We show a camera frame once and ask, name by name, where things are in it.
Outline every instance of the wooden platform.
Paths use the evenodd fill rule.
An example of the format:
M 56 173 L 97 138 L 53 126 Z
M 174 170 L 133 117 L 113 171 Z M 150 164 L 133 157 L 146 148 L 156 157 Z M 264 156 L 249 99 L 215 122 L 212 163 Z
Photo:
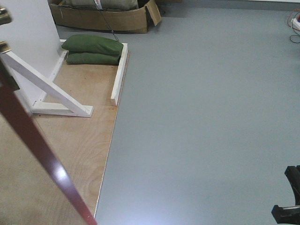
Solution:
M 33 117 L 92 213 L 117 113 L 110 100 L 117 69 L 64 64 L 55 83 L 82 104 L 94 106 L 92 117 Z M 3 118 L 0 131 L 0 224 L 84 224 Z

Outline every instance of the white panel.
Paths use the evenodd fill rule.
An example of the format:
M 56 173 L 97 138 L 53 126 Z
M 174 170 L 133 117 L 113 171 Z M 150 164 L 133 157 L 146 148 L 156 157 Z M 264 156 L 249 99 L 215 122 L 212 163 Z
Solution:
M 1 40 L 38 72 L 50 77 L 61 55 L 60 40 L 47 0 L 2 0 L 13 21 L 0 26 Z M 21 88 L 33 103 L 42 91 L 18 75 Z

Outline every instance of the brown cardboard box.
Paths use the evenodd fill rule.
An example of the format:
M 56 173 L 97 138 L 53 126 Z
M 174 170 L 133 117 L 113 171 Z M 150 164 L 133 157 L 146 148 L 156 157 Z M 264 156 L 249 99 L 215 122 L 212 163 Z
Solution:
M 68 27 L 109 30 L 105 18 L 113 30 L 147 33 L 149 20 L 152 20 L 154 25 L 161 21 L 161 15 L 154 0 L 149 0 L 139 9 L 122 12 L 99 12 L 93 9 L 61 7 L 58 5 L 61 0 L 48 0 L 48 2 L 55 23 Z

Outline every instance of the gray floor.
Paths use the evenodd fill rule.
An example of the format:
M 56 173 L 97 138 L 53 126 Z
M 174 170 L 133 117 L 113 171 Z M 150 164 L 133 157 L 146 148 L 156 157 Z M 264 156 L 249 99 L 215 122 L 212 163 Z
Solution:
M 101 225 L 273 225 L 273 205 L 294 204 L 284 171 L 300 164 L 300 45 L 288 14 L 185 8 L 119 35 L 131 55 Z

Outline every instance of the white wooden beam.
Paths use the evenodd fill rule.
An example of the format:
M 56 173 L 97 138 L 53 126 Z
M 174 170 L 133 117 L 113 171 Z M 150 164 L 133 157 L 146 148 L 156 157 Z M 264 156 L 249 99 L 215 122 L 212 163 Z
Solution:
M 84 107 L 87 108 L 92 114 L 94 110 L 93 106 L 84 105 Z M 32 112 L 40 114 L 90 117 L 89 114 L 76 114 L 65 107 L 63 104 L 49 102 L 36 102 L 32 107 Z
M 59 100 L 66 108 L 72 111 L 74 115 L 82 116 L 82 117 L 90 117 L 92 115 L 92 111 L 93 111 L 92 106 L 86 107 L 80 104 L 69 94 L 67 94 L 64 90 L 62 90 L 56 84 L 51 82 L 47 77 L 43 76 L 35 68 L 33 68 L 28 63 L 23 61 L 20 57 L 15 55 L 13 52 L 2 54 L 1 57 L 5 61 L 5 63 L 9 65 L 12 69 L 14 69 L 23 77 L 31 81 L 40 89 L 50 94 L 52 97 Z
M 112 95 L 111 95 L 111 103 L 113 106 L 117 106 L 119 103 L 119 98 L 122 90 L 122 85 L 123 85 L 123 80 L 127 68 L 127 62 L 129 58 L 129 53 L 128 53 L 128 44 L 123 43 L 123 50 L 116 74 L 116 78 L 114 81 L 114 85 L 112 88 Z

